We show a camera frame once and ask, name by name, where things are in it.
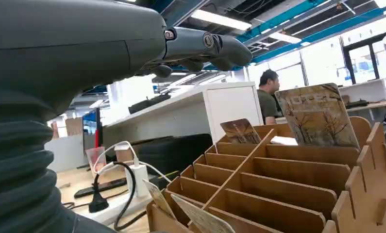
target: smartphone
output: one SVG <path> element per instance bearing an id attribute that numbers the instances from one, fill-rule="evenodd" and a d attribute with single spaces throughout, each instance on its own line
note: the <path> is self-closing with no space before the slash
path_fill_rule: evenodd
<path id="1" fill-rule="evenodd" d="M 99 190 L 100 190 L 100 192 L 102 192 L 102 191 L 109 190 L 109 189 L 112 189 L 112 188 L 117 188 L 117 187 L 120 187 L 120 186 L 124 186 L 126 184 L 127 184 L 126 178 L 121 178 L 121 179 L 117 179 L 117 180 L 113 180 L 113 181 L 110 181 L 110 182 L 99 184 Z M 78 190 L 74 194 L 74 198 L 82 198 L 82 197 L 85 197 L 85 196 L 88 196 L 88 195 L 92 195 L 92 194 L 94 194 L 94 189 L 91 186 L 91 187 L 87 187 L 87 188 Z"/>

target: card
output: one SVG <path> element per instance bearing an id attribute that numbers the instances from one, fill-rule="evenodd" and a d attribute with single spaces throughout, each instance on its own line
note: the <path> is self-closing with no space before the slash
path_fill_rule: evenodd
<path id="1" fill-rule="evenodd" d="M 171 194 L 171 197 L 202 233 L 235 233 L 233 228 L 221 218 L 200 209 L 174 194 Z"/>
<path id="2" fill-rule="evenodd" d="M 299 145 L 360 149 L 336 84 L 277 91 L 275 95 Z"/>
<path id="3" fill-rule="evenodd" d="M 261 138 L 247 119 L 227 121 L 220 124 L 232 143 L 259 144 Z"/>
<path id="4" fill-rule="evenodd" d="M 146 181 L 143 179 L 144 183 L 146 184 L 146 187 L 153 198 L 154 203 L 163 210 L 166 214 L 168 214 L 170 217 L 177 220 L 176 216 L 174 215 L 173 211 L 171 210 L 170 206 L 168 205 L 166 198 L 161 193 L 160 189 L 153 183 Z"/>

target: black hair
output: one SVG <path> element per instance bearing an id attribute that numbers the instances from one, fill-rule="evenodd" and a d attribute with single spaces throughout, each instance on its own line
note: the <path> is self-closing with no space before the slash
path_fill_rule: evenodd
<path id="1" fill-rule="evenodd" d="M 279 75 L 275 71 L 268 69 L 261 75 L 260 84 L 258 86 L 264 86 L 269 80 L 276 81 L 278 78 Z"/>

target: power plug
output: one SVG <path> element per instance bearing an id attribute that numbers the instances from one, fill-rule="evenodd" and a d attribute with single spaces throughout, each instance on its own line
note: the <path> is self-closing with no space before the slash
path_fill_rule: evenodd
<path id="1" fill-rule="evenodd" d="M 95 212 L 104 210 L 108 207 L 107 199 L 101 196 L 98 188 L 96 188 L 94 184 L 93 184 L 93 188 L 94 188 L 93 200 L 88 206 L 88 211 L 90 213 L 95 213 Z"/>
<path id="2" fill-rule="evenodd" d="M 138 198 L 145 197 L 149 194 L 149 191 L 146 187 L 146 185 L 143 182 L 143 179 L 149 180 L 149 175 L 147 173 L 147 167 L 145 165 L 130 165 L 131 171 L 133 171 L 135 176 L 135 193 L 134 196 Z M 133 187 L 133 181 L 131 179 L 131 175 L 126 169 L 126 178 L 127 178 L 127 186 L 129 188 L 129 191 L 131 192 L 131 189 Z"/>

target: monitor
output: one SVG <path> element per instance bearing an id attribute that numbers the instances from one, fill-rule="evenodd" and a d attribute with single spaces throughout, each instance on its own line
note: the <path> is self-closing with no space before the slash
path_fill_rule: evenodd
<path id="1" fill-rule="evenodd" d="M 85 114 L 82 118 L 84 150 L 101 147 L 103 145 L 103 136 L 100 108 L 94 109 Z"/>

